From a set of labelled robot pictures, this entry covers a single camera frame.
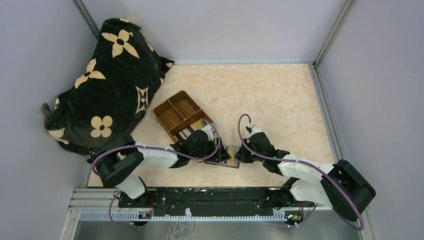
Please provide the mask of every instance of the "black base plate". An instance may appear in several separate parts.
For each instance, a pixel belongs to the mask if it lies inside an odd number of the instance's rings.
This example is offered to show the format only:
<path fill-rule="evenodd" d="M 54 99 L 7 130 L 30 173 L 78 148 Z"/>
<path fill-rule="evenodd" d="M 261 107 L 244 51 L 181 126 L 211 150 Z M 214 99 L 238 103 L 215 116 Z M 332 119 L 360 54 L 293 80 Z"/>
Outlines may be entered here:
<path fill-rule="evenodd" d="M 158 217 L 184 216 L 187 208 L 194 217 L 272 216 L 273 208 L 300 207 L 300 203 L 289 206 L 270 197 L 280 191 L 279 187 L 156 187 L 143 196 L 148 201 L 128 204 L 120 200 L 119 207 L 149 208 L 153 200 L 154 215 Z M 305 202 L 304 206 L 313 203 Z"/>

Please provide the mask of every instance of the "gray wall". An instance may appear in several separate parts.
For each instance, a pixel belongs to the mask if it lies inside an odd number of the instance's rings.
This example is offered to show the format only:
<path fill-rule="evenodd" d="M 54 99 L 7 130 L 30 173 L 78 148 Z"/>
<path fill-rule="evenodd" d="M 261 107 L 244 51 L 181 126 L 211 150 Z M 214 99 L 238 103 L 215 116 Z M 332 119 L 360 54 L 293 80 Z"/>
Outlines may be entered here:
<path fill-rule="evenodd" d="M 0 33 L 0 239 L 57 239 L 88 164 L 44 130 L 41 104 L 72 86 L 96 41 L 71 0 L 3 1 Z"/>
<path fill-rule="evenodd" d="M 384 240 L 424 236 L 424 1 L 357 1 L 320 71 Z"/>
<path fill-rule="evenodd" d="M 345 0 L 83 0 L 101 26 L 128 18 L 179 64 L 313 61 Z"/>

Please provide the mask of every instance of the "woven basket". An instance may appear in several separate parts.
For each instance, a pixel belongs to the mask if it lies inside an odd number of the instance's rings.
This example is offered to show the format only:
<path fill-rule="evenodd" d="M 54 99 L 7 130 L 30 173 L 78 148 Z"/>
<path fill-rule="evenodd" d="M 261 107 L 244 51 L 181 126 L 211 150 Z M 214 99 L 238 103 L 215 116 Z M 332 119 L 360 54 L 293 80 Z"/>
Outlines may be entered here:
<path fill-rule="evenodd" d="M 176 143 L 176 135 L 200 119 L 211 118 L 185 91 L 179 91 L 152 110 L 156 120 Z"/>

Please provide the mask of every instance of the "flower pattern pillow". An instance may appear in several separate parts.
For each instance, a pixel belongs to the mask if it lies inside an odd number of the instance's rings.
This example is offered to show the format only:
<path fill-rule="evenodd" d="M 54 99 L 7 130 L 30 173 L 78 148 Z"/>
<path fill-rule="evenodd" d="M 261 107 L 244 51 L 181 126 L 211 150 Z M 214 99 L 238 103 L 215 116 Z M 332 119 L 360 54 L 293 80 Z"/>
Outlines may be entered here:
<path fill-rule="evenodd" d="M 159 56 L 125 19 L 103 23 L 85 72 L 60 94 L 53 111 L 43 104 L 44 127 L 64 149 L 87 155 L 130 134 L 174 61 Z"/>

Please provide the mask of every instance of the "beige floor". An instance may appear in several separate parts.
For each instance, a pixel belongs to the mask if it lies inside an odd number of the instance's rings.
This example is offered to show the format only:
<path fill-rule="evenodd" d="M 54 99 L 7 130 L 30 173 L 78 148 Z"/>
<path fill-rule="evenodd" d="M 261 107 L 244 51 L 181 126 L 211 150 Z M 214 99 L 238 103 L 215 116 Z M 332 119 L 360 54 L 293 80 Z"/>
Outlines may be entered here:
<path fill-rule="evenodd" d="M 172 143 L 151 110 L 180 90 L 215 121 L 226 145 L 240 145 L 237 121 L 248 113 L 275 148 L 318 162 L 334 162 L 307 64 L 175 65 L 133 131 L 135 140 L 159 146 Z M 287 180 L 269 173 L 259 162 L 235 169 L 192 161 L 176 169 L 138 167 L 134 173 L 149 187 L 281 186 Z M 102 183 L 92 174 L 88 186 Z"/>

